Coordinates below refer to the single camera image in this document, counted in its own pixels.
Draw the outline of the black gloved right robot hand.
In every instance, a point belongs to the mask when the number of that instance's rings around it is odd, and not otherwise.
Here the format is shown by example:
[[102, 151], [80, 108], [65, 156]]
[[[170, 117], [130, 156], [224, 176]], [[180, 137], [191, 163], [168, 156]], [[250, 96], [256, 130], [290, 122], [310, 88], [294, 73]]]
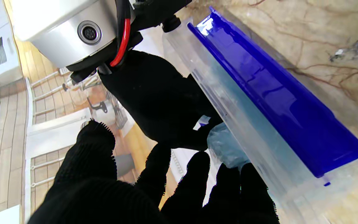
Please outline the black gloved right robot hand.
[[162, 57], [127, 52], [117, 68], [98, 68], [105, 88], [149, 139], [171, 149], [207, 149], [207, 136], [222, 119], [195, 79]]

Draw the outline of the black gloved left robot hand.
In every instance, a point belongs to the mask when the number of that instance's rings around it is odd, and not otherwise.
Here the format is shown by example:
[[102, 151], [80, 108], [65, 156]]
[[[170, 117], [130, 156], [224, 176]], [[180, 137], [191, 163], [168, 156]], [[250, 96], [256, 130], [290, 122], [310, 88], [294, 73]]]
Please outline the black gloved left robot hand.
[[165, 193], [171, 151], [156, 145], [135, 184], [118, 180], [115, 136], [89, 120], [68, 150], [54, 183], [29, 224], [278, 224], [275, 203], [251, 163], [224, 164], [206, 196], [210, 157], [195, 153], [174, 194]]

